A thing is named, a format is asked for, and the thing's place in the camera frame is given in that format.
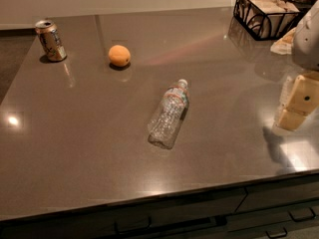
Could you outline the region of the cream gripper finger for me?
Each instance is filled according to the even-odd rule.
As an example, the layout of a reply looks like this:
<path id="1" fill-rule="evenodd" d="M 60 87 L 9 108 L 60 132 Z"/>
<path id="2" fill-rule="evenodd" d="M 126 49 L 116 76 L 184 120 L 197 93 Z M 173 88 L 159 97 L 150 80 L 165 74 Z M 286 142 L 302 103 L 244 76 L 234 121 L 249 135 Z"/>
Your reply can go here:
<path id="1" fill-rule="evenodd" d="M 279 99 L 274 125 L 288 131 L 299 128 L 319 106 L 319 72 L 287 77 Z"/>

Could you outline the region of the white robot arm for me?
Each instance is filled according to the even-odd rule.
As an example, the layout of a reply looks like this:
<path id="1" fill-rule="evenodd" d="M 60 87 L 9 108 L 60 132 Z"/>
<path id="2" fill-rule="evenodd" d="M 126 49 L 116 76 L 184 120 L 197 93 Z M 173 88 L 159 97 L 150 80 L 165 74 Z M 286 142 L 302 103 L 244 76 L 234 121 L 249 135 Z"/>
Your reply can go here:
<path id="1" fill-rule="evenodd" d="M 292 61 L 304 72 L 283 85 L 273 125 L 279 134 L 295 131 L 319 107 L 319 1 L 296 27 Z"/>

